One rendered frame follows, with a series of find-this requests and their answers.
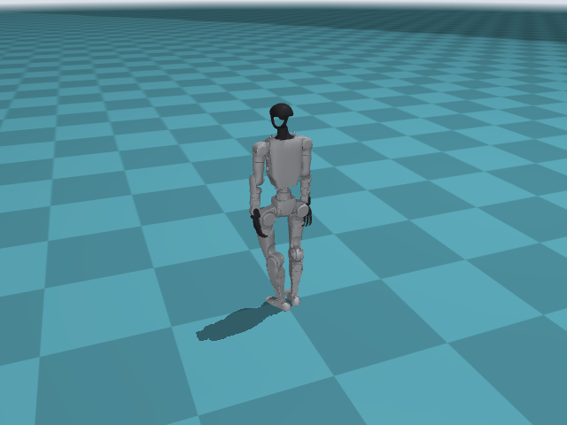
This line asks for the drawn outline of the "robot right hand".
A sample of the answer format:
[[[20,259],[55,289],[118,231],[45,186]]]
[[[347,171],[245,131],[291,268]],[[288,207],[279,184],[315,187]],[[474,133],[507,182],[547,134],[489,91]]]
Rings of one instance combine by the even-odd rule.
[[[301,200],[301,198],[300,198],[300,200]],[[312,211],[311,211],[311,208],[309,207],[309,206],[310,206],[310,197],[308,197],[308,204],[307,204],[307,206],[308,206],[308,208],[309,208],[309,211],[308,211],[308,214],[306,215],[306,216],[307,216],[307,223],[306,223],[306,226],[307,226],[307,224],[308,224],[308,221],[309,221],[309,226],[310,226],[311,223],[312,223],[312,215],[311,215],[311,214],[312,214]],[[309,215],[309,216],[308,216],[308,215]],[[303,220],[304,222],[306,222],[306,216],[304,217],[304,220]],[[305,225],[305,223],[302,225],[302,227],[304,227],[304,225]]]

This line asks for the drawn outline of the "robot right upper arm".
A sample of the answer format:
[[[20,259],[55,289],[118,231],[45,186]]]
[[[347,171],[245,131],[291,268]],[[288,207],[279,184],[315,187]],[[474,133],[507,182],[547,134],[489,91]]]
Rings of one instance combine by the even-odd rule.
[[[299,135],[302,141],[302,170],[300,177],[305,177],[310,175],[310,163],[311,163],[311,149],[313,142],[310,138]]]

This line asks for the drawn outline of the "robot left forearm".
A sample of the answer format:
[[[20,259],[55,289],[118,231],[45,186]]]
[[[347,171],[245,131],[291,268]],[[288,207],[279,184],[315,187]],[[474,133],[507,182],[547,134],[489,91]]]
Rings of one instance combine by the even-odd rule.
[[[250,176],[249,178],[249,183],[250,183],[250,192],[251,192],[251,196],[250,196],[250,209],[249,209],[249,213],[251,215],[253,215],[253,210],[254,209],[259,209],[260,212],[260,193],[261,193],[261,188],[256,186],[256,181],[255,181],[255,177],[253,175]],[[253,215],[254,216],[254,215]]]

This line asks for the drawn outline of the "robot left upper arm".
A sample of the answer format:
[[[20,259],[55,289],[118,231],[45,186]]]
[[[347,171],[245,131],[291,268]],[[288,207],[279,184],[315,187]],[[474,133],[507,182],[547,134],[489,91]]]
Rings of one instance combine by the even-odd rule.
[[[257,142],[252,147],[252,169],[255,177],[256,186],[260,186],[264,182],[264,157],[268,154],[269,141]],[[250,175],[250,176],[251,176]]]

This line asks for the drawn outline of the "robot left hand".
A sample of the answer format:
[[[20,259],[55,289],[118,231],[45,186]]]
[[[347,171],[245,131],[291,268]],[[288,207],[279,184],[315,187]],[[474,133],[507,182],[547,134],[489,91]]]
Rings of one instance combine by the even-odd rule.
[[[254,209],[253,215],[251,215],[251,218],[252,218],[253,226],[256,229],[257,234],[261,237],[264,237],[264,238],[268,237],[268,236],[265,236],[260,229],[260,222],[259,222],[260,212],[259,212],[259,209]]]

